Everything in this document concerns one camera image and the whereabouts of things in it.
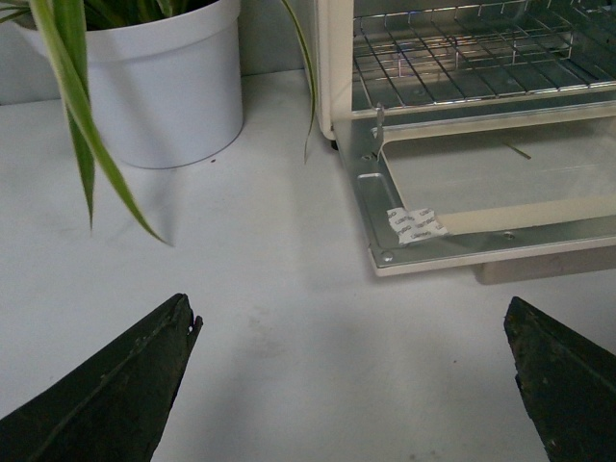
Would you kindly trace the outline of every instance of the oven rack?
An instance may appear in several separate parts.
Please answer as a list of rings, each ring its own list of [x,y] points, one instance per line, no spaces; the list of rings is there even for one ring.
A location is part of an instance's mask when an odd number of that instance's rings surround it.
[[[616,86],[616,15],[508,0],[354,19],[353,110]]]

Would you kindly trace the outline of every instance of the sticker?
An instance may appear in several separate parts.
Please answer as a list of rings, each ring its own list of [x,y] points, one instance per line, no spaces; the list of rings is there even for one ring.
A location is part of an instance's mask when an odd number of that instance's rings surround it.
[[[398,207],[388,210],[387,217],[392,229],[398,234],[400,244],[411,244],[448,233],[447,228],[436,219],[432,209],[409,212]]]

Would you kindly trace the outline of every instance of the cream-colored oven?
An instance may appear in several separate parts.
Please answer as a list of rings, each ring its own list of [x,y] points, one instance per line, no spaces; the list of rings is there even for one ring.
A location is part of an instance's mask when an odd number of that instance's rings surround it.
[[[503,261],[517,278],[614,260],[611,1],[299,9],[378,274],[481,264],[490,282]]]

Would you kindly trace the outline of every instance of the white countertop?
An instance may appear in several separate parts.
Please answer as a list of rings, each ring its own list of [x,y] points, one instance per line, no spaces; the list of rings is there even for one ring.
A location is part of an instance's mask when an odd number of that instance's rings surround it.
[[[205,325],[156,461],[547,461],[502,328],[518,295],[616,351],[616,270],[482,286],[372,274],[300,71],[244,79],[215,157],[123,167],[173,246],[102,175],[90,234],[58,101],[0,107],[0,416],[175,293]]]

